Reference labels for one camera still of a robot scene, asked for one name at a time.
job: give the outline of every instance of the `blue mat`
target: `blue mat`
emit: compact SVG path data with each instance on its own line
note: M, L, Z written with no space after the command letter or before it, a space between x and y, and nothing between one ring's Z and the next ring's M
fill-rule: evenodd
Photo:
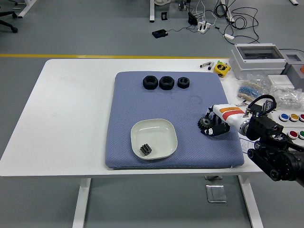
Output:
M172 90L146 90L143 79L171 76ZM186 89L177 87L180 77L190 79ZM109 119L105 163L109 168L226 168L240 166L244 157L234 127L226 134L210 137L200 133L197 123L214 104L227 104L217 74L200 72L121 72L115 78ZM166 119L176 131L178 147L169 157L143 160L132 151L130 132L141 120Z

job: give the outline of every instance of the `chair leg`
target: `chair leg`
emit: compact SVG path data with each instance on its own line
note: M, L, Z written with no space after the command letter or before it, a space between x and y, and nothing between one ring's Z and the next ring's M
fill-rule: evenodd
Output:
M12 15L13 18L17 18L17 14L14 11L0 12L0 17Z
M7 15L10 15L10 14L13 16L13 18L17 18L17 14L14 11L0 12L0 17L7 16ZM10 27L10 29L13 31L13 33L18 32L17 28L13 27L11 24L9 24L9 23L7 23L3 20L0 20L0 25Z

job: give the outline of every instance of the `orange stripe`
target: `orange stripe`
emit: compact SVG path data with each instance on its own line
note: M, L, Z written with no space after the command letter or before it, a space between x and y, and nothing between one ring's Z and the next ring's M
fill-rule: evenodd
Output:
M241 110L241 109L238 108L238 107L227 107L227 108L221 108L219 111L220 111L221 113L224 113L224 112L232 111L232 110Z
M229 111L223 114L223 119L226 121L229 116L234 114L244 114L244 112L242 110Z

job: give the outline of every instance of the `yellow floor line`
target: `yellow floor line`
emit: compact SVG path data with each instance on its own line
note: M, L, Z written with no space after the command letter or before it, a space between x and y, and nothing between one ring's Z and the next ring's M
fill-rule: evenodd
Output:
M205 59L205 58L225 58L225 57L185 57L185 56L103 56L103 55L41 55L41 54L0 54L6 58L142 58L142 59Z

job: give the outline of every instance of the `blue button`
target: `blue button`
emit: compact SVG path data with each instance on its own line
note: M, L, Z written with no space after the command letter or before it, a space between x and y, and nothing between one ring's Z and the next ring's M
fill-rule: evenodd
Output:
M280 114L279 119L283 122L287 122L289 120L289 116L285 113Z

